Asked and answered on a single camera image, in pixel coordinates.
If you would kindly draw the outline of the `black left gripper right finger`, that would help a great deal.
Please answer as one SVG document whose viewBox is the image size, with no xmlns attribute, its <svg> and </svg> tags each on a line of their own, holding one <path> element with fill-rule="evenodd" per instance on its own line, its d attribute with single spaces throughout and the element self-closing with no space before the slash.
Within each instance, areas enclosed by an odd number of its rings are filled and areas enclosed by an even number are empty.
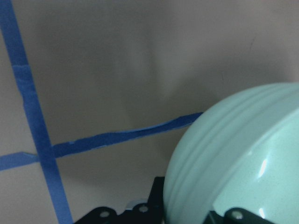
<svg viewBox="0 0 299 224">
<path fill-rule="evenodd" d="M 231 208 L 223 216 L 212 210 L 203 224 L 272 224 L 272 222 L 243 208 Z"/>
</svg>

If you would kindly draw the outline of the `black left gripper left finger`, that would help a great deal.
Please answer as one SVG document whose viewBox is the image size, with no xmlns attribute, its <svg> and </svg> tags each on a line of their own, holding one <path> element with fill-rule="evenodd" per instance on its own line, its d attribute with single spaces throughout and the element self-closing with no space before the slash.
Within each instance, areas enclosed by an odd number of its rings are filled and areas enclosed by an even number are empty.
<svg viewBox="0 0 299 224">
<path fill-rule="evenodd" d="M 155 177 L 149 197 L 131 201 L 118 214 L 110 207 L 97 207 L 75 223 L 77 224 L 161 224 L 164 218 L 164 177 Z"/>
</svg>

